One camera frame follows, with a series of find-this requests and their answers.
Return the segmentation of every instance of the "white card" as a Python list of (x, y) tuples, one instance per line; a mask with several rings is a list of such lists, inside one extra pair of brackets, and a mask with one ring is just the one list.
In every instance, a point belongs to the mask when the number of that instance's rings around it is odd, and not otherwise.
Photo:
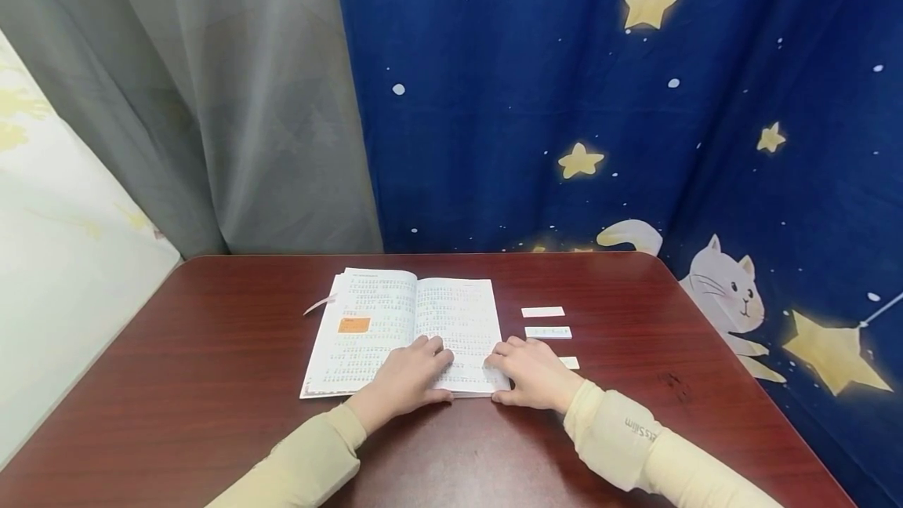
[(564, 308), (560, 306), (546, 306), (536, 308), (521, 308), (524, 318), (547, 318), (550, 316), (564, 316)]
[(571, 371), (580, 369), (580, 363), (577, 361), (576, 357), (559, 357), (559, 359), (564, 363), (564, 366)]
[(535, 339), (571, 339), (571, 329), (566, 325), (528, 325), (524, 334)]

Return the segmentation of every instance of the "cat ear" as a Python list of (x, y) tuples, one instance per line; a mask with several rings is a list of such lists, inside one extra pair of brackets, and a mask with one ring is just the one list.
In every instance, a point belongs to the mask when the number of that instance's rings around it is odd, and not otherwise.
[(753, 258), (749, 257), (749, 255), (744, 255), (743, 259), (739, 260), (739, 266), (741, 266), (751, 278), (756, 277), (756, 268), (753, 266)]

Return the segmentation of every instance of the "open book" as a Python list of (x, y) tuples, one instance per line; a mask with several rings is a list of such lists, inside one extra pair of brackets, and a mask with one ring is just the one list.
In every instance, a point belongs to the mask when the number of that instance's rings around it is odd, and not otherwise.
[(501, 340), (492, 282), (423, 278), (403, 270), (345, 269), (329, 292), (301, 397), (354, 394), (386, 356), (417, 336), (441, 336), (454, 361), (434, 387), (455, 396), (509, 390), (483, 360)]

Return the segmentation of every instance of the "right hand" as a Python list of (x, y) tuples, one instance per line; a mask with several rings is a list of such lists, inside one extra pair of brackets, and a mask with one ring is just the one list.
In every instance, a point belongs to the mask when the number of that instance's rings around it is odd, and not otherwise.
[(492, 395), (494, 402), (503, 405), (551, 408), (566, 414), (583, 384), (583, 377), (565, 367), (551, 347), (533, 338), (523, 341), (511, 336), (495, 344), (486, 365), (513, 379), (515, 389)]

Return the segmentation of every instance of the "paper strip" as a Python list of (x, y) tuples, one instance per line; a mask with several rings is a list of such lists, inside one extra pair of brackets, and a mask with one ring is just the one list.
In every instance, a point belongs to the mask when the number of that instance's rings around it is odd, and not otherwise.
[(326, 296), (326, 298), (323, 299), (323, 300), (318, 300), (317, 302), (314, 302), (314, 305), (313, 305), (313, 306), (307, 308), (307, 310), (304, 311), (303, 316), (307, 316), (307, 315), (310, 313), (311, 310), (314, 310), (314, 308), (316, 308), (316, 307), (323, 306), (323, 305), (325, 305), (327, 302), (334, 302), (335, 299), (336, 299), (336, 295), (335, 295), (335, 294), (331, 294), (331, 295), (329, 295), (329, 296)]
[(521, 308), (524, 318), (546, 318), (548, 316), (564, 316), (564, 308), (560, 306), (547, 306), (537, 308)]
[(535, 339), (571, 339), (571, 329), (566, 325), (528, 325), (524, 334)]
[(580, 369), (580, 363), (577, 361), (576, 357), (559, 357), (559, 359), (564, 363), (564, 366), (571, 371)]

